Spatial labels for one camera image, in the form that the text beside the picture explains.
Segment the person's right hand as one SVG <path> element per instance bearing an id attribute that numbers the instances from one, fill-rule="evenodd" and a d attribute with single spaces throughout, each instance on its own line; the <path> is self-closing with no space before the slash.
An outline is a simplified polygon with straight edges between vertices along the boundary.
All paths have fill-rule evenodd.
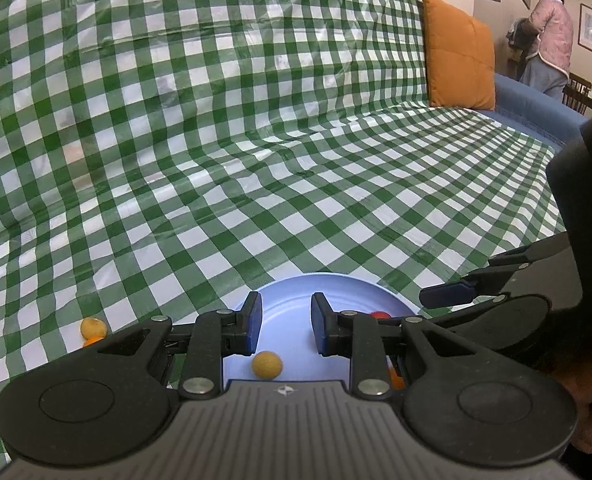
<path id="1" fill-rule="evenodd" d="M 552 377 L 567 389 L 578 408 L 579 422 L 572 445 L 592 454 L 592 359 L 559 362 Z"/>

